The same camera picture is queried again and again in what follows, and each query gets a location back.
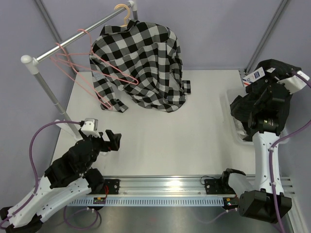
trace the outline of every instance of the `metal rail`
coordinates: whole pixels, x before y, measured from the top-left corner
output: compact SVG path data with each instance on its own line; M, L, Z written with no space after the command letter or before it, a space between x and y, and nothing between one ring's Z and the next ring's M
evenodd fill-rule
M228 194L206 194L204 185L200 183L202 176L152 176L152 177L105 177L106 179L119 179L120 188L118 195L115 197L234 197L235 195ZM254 186L255 176L247 176L247 180ZM281 178L285 196L291 197L294 195L294 189L289 177ZM105 195L88 195L88 197L105 197Z
M42 2L42 0L34 0L37 8L38 8L38 11L40 12L40 14L42 15L46 25L48 26L48 29L50 30L54 40L57 42L57 43L61 43L62 42L62 38L60 36L60 34L58 33L53 21L52 21L52 18L49 14L49 12L47 11L44 3Z
M127 2L126 5L128 7L131 7L131 3L130 2ZM91 26L85 28L85 31L90 32L90 31L94 30L95 28L101 26L103 23L107 22L108 20L112 19L114 16L117 16L118 14L120 14L121 12L123 12L125 10L126 9L124 7L118 8L117 10L112 12L111 14L107 15L105 18L103 18L103 19L99 20L98 22L92 24ZM67 40L63 41L62 43L60 43L60 45L64 48L67 45L69 45L72 42L74 42L77 39L79 39L80 37L84 36L85 34L86 34L85 32L77 33L77 34L73 35L72 37L70 37L69 39L67 39ZM53 49L50 49L50 50L46 51L44 54L36 57L35 59L40 63L44 59L52 56L54 53L56 53L59 50L60 50L59 46L55 46Z
M284 13L287 5L290 3L291 0L282 0L281 3L279 4L275 14L273 15L266 31L264 32L259 44L257 45L257 48L247 64L247 67L245 68L246 74L249 73L251 68L253 67L255 61L257 60L258 56L260 55L263 47L265 46L266 42L268 41L268 38L270 37L271 33L275 29L276 24L278 23L279 19L281 18L282 14Z

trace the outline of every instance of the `white table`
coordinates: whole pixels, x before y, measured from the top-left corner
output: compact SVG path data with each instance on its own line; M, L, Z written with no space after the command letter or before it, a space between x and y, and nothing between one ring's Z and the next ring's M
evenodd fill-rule
M92 83L90 72L82 74ZM75 83L67 108L72 120L96 118L99 131L122 134L120 150L99 156L93 167L105 176L217 175L228 167L254 174L254 147L235 141L225 106L226 90L242 86L239 72L189 70L184 71L183 79L191 80L192 94L172 113L142 108L124 92L117 97L128 110L103 111L99 102ZM61 130L53 160L74 143Z

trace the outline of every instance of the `metal floor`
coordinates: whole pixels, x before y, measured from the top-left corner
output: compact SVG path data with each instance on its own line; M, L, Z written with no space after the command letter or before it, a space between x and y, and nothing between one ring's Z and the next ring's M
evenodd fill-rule
M70 207L68 216L80 207ZM215 222L205 224L215 218L221 207L104 207L100 210L102 223L92 233L277 233L269 223L240 217L236 212L224 214ZM95 219L90 211L82 212L70 220L77 227L86 227ZM59 211L47 221L41 233L76 233L63 221L63 211Z

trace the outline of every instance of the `checkered shirt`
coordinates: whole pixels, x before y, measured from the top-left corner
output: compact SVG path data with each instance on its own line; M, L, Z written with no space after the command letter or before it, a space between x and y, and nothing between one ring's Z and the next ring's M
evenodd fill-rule
M130 20L126 28L104 26L93 44L93 51L139 81L134 85L104 76L108 74L134 82L90 56L91 69L103 73L92 72L94 88L109 100L114 111L124 112L128 107L116 98L112 84L124 90L139 106L165 112L180 108L186 102L185 95L190 94L190 81L182 80L179 42L167 27L137 20Z

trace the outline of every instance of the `label sticker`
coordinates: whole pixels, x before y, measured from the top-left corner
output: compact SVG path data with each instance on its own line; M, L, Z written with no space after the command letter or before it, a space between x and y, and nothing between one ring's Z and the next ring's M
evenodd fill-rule
M275 68L271 67L270 69L266 70L269 73L272 73L273 71L275 71Z
M256 69L253 73L250 73L249 75L242 78L243 85L248 86L252 84L253 82L257 81L258 79L261 79L264 76L263 68L260 67L259 69Z

